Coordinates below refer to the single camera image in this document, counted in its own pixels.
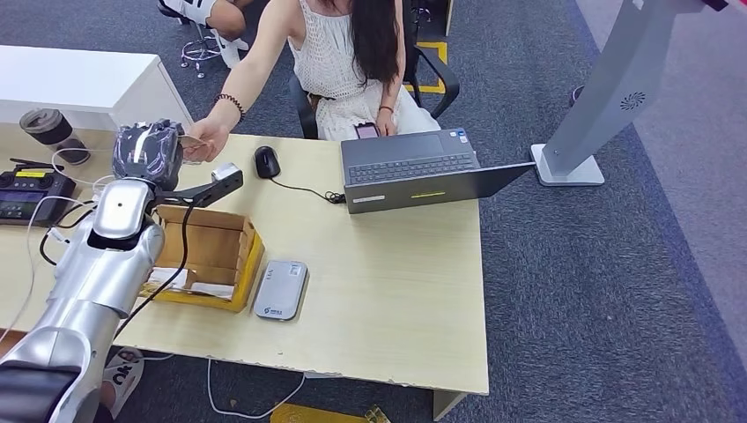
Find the computer mouse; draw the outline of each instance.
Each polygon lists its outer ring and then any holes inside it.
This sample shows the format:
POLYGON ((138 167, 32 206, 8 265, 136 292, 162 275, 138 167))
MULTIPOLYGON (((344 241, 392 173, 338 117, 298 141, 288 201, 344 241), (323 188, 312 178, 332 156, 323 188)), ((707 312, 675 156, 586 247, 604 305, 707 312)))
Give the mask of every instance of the computer mouse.
POLYGON ((272 147, 263 145, 255 151, 255 165, 257 176, 262 179, 270 179, 280 174, 280 163, 272 147))

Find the yellow floor marking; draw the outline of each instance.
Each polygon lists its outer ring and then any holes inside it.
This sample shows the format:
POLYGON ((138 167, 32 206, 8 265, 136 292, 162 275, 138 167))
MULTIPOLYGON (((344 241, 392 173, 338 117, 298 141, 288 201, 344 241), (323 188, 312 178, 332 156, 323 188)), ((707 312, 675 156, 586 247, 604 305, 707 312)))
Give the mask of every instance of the yellow floor marking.
POLYGON ((270 423, 368 423, 368 420, 338 412, 325 412, 300 405, 283 404, 272 413, 270 423))
MULTIPOLYGON (((448 64, 447 44, 445 41, 421 41, 418 43, 418 45, 422 48, 436 48, 436 50, 438 51, 439 59, 441 59, 443 63, 448 64)), ((412 92, 412 85, 405 84, 404 87, 405 89, 407 89, 407 91, 412 92)), ((438 85, 421 85, 420 92, 443 94, 446 92, 446 87, 443 85, 443 81, 439 79, 438 85)))

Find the black controller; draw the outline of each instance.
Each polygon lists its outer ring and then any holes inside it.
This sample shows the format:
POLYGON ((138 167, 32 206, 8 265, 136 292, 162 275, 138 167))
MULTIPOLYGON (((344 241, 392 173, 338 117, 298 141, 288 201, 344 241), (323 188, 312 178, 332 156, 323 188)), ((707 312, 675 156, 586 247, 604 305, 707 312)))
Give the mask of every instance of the black controller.
MULTIPOLYGON (((11 161, 18 163, 16 168, 0 174, 0 225, 26 226, 42 198, 72 196, 75 182, 56 172, 51 165, 19 159, 11 161)), ((60 199, 46 200, 37 211, 33 225, 49 227, 55 224, 68 203, 60 199)))

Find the laptop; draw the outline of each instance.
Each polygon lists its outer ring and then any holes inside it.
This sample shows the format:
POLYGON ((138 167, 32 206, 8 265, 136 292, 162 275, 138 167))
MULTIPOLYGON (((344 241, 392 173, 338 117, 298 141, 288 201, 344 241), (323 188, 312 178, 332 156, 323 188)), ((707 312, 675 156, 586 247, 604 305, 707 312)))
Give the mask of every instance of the laptop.
POLYGON ((535 167, 480 167, 461 128, 353 139, 341 146, 350 214, 491 197, 535 167))

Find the logo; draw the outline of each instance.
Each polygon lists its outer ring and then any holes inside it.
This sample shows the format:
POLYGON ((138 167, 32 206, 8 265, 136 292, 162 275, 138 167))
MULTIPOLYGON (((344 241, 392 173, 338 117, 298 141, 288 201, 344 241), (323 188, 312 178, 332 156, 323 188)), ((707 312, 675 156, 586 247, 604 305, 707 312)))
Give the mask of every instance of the logo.
POLYGON ((645 93, 637 92, 628 94, 620 101, 620 108, 624 111, 630 111, 638 108, 644 101, 646 101, 645 93))
POLYGON ((117 368, 117 373, 112 377, 112 381, 117 385, 122 385, 124 380, 127 379, 129 371, 132 370, 132 366, 122 366, 117 368))
POLYGON ((270 307, 265 307, 264 314, 265 315, 283 315, 283 311, 275 310, 274 308, 270 308, 270 307))

